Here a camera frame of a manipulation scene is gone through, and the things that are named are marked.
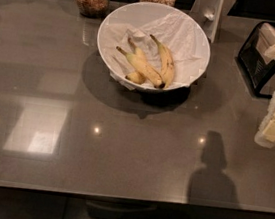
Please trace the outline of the white stand behind bowl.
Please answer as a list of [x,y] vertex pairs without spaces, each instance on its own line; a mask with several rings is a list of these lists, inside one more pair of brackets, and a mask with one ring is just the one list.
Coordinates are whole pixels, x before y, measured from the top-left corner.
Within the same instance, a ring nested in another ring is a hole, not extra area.
[[195,0],[190,10],[192,17],[202,28],[207,38],[214,43],[223,16],[226,16],[236,0]]

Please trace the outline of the left small yellow banana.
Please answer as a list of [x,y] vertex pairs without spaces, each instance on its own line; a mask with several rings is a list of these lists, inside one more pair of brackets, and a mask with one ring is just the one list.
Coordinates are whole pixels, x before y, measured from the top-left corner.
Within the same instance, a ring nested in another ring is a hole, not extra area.
[[[141,48],[139,48],[138,46],[135,45],[132,38],[128,38],[127,41],[129,43],[129,45],[131,46],[132,50],[134,51],[134,53],[137,56],[139,56],[141,59],[145,60],[146,59],[145,53],[143,52],[143,50]],[[139,85],[142,85],[145,82],[145,77],[137,71],[130,72],[126,76],[126,78],[127,78],[127,80],[130,80],[133,83],[136,83],[136,84],[139,84]]]

